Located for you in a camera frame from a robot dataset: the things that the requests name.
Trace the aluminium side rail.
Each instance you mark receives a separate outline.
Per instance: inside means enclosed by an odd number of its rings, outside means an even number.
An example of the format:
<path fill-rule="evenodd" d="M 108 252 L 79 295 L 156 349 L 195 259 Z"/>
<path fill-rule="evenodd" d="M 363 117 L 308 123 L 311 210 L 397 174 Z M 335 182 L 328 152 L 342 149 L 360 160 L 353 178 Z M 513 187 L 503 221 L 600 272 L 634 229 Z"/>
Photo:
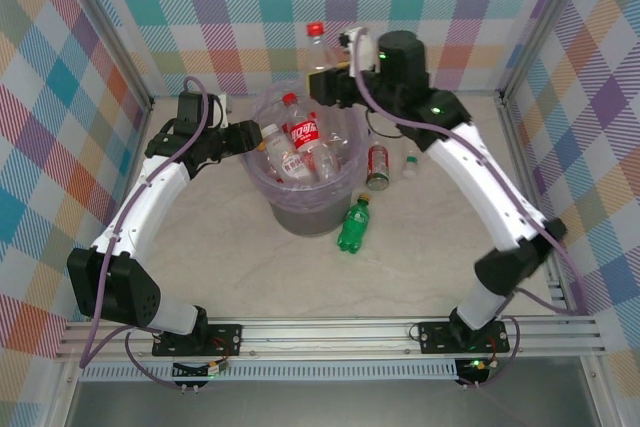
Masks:
<path fill-rule="evenodd" d="M 518 183 L 519 189 L 534 207 L 539 211 L 543 211 L 540 205 L 540 196 L 536 190 L 534 178 L 529 169 L 524 144 L 519 137 L 518 129 L 509 110 L 509 106 L 501 97 L 500 92 L 495 94 L 494 100 L 498 112 L 498 119 L 510 151 L 511 162 L 517 177 L 516 182 Z M 571 286 L 567 286 L 564 271 L 556 252 L 550 254 L 542 270 L 550 289 L 551 303 L 557 308 L 575 311 L 576 304 L 573 299 Z"/>

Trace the grey round waste bin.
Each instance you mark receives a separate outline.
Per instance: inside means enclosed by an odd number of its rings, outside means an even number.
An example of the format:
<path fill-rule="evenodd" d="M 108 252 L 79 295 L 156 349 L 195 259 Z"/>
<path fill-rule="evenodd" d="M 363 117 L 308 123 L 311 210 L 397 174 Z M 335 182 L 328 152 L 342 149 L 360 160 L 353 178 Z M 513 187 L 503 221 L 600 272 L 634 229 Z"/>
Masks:
<path fill-rule="evenodd" d="M 314 112 L 311 112 L 311 116 L 316 120 L 319 126 L 318 115 Z M 286 109 L 286 123 L 279 128 L 291 139 L 291 136 L 288 131 L 287 109 Z M 318 179 L 314 171 L 314 168 L 312 167 L 312 162 L 307 160 L 303 154 L 299 153 L 299 155 L 304 161 L 304 163 L 306 164 L 310 172 L 310 179 L 308 181 L 303 181 L 299 183 L 304 185 L 312 185 L 316 182 L 321 182 Z M 281 178 L 280 174 L 274 169 L 272 165 L 271 167 L 272 168 L 268 172 L 268 175 L 274 180 L 276 180 L 277 182 L 282 182 L 283 179 Z M 358 189 L 361 186 L 363 181 L 364 181 L 364 176 L 361 182 L 357 185 L 356 189 Z M 275 219 L 285 230 L 298 236 L 312 237 L 312 236 L 324 235 L 326 233 L 329 233 L 342 224 L 344 217 L 348 209 L 350 208 L 352 194 L 355 192 L 355 190 L 351 193 L 349 197 L 340 198 L 337 201 L 317 211 L 289 210 L 286 208 L 282 208 L 278 205 L 274 205 L 270 203 L 265 197 L 264 198 L 269 203 Z"/>

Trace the aluminium frame post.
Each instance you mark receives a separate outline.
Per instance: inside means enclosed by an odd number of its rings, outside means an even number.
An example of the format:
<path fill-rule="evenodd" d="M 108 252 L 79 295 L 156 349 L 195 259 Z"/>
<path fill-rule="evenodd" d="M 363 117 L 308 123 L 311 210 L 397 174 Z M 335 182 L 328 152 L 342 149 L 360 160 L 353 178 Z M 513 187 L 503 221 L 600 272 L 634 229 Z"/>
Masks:
<path fill-rule="evenodd" d="M 65 427 L 81 374 L 77 361 L 59 364 L 45 427 Z"/>
<path fill-rule="evenodd" d="M 524 82 L 535 57 L 539 54 L 568 1 L 536 0 L 531 8 L 525 10 L 528 18 L 497 83 L 496 93 L 503 103 L 508 104 L 515 98 L 516 91 Z"/>
<path fill-rule="evenodd" d="M 153 96 L 147 89 L 142 76 L 129 56 L 101 1 L 79 0 L 79 2 L 98 36 L 114 59 L 114 63 L 119 68 L 124 80 L 131 88 L 133 95 L 145 107 L 147 112 L 151 112 L 154 105 Z"/>

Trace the green soda bottle yellow cap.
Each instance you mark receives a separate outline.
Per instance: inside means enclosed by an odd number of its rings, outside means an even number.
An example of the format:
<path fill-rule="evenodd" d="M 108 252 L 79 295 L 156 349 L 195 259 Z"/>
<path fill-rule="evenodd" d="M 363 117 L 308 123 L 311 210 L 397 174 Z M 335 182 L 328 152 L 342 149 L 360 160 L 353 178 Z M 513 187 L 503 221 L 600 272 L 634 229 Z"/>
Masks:
<path fill-rule="evenodd" d="M 342 252 L 356 254 L 360 250 L 370 221 L 370 200 L 369 194 L 360 194 L 348 210 L 337 239 Z"/>

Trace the white label clear plastic bottle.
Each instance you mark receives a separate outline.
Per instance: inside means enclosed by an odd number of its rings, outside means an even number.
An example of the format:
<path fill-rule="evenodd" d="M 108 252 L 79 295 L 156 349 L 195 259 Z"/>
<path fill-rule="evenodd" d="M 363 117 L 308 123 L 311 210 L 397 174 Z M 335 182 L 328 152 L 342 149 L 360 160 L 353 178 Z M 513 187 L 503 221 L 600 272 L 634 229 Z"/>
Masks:
<path fill-rule="evenodd" d="M 317 73 L 337 66 L 337 60 L 329 47 L 324 24 L 312 22 L 306 25 L 308 48 L 306 54 L 306 68 L 308 73 Z"/>

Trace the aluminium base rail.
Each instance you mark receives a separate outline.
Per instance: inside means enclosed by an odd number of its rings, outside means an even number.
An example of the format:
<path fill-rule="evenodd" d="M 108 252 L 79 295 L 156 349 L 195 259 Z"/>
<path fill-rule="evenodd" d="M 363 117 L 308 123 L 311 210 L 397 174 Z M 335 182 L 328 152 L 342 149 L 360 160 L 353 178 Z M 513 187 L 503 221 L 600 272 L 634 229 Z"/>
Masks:
<path fill-rule="evenodd" d="M 395 360 L 421 356 L 411 317 L 212 318 L 214 324 L 240 324 L 238 359 Z M 520 357 L 580 357 L 606 352 L 592 317 L 520 316 L 505 321 L 511 350 Z"/>

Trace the clear cola bottle red label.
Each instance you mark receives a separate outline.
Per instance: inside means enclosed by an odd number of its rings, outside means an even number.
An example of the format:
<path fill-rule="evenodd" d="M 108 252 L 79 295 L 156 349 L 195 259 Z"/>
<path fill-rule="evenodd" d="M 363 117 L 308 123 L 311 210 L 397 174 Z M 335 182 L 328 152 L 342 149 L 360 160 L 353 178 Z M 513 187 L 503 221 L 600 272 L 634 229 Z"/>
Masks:
<path fill-rule="evenodd" d="M 282 101 L 287 109 L 288 131 L 297 151 L 312 162 L 312 167 L 321 182 L 337 177 L 339 165 L 323 141 L 319 126 L 311 113 L 294 93 L 285 94 Z"/>

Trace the bottle with red green label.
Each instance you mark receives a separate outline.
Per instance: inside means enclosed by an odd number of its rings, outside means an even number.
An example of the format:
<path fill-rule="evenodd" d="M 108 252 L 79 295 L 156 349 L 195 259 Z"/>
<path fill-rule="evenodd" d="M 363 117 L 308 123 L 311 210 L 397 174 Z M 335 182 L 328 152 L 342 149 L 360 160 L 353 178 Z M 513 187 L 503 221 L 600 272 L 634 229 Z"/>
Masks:
<path fill-rule="evenodd" d="M 368 151 L 366 186 L 372 191 L 383 191 L 389 184 L 388 151 L 383 145 L 375 143 Z"/>

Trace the black yellow power connector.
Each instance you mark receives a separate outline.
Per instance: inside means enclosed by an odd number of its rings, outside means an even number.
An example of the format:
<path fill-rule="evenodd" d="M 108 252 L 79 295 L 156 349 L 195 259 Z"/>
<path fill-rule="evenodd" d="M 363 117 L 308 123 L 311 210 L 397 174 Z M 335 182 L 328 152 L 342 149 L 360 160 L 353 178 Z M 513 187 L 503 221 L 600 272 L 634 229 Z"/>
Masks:
<path fill-rule="evenodd" d="M 221 358 L 208 362 L 203 365 L 187 365 L 182 363 L 174 363 L 171 369 L 173 378 L 182 377 L 207 377 L 213 378 L 225 372 L 229 367 L 228 360 Z"/>
<path fill-rule="evenodd" d="M 476 386 L 488 381 L 499 366 L 496 357 L 479 359 L 456 359 L 456 382 L 461 386 Z"/>

